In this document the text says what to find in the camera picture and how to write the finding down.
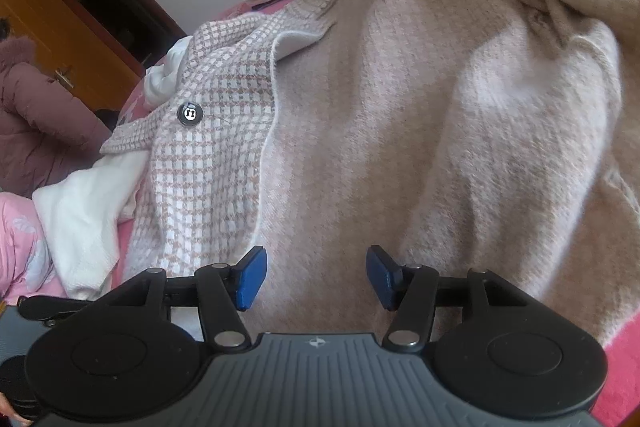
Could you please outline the white fluffy garment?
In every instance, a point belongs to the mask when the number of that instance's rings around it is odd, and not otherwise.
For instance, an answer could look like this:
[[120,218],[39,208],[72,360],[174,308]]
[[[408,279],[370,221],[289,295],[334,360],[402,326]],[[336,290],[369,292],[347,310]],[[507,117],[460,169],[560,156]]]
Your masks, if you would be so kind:
[[148,70],[143,95],[153,112],[122,128],[127,138],[140,134],[149,150],[107,155],[32,195],[56,274],[72,298],[93,298],[110,286],[119,259],[117,223],[129,204],[140,209],[125,272],[143,267],[141,256],[154,248],[159,252],[150,258],[172,275],[190,265],[180,243],[186,221],[177,216],[192,209],[202,179],[201,151],[189,142],[202,112],[173,97],[197,63],[193,46],[191,37],[179,40],[162,65]]

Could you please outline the person in maroon coat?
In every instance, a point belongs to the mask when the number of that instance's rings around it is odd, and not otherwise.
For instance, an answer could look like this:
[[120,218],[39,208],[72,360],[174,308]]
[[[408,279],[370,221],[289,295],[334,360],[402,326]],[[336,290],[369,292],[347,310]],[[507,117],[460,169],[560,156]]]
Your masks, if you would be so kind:
[[1,188],[32,196],[100,158],[111,130],[35,65],[36,45],[1,20]]

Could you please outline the orange wooden door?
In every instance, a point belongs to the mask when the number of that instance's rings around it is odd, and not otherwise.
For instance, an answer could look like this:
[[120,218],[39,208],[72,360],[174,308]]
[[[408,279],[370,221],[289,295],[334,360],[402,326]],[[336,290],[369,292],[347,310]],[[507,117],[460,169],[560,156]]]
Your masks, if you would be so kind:
[[41,72],[89,108],[121,109],[139,75],[63,0],[1,0],[1,15],[36,44]]

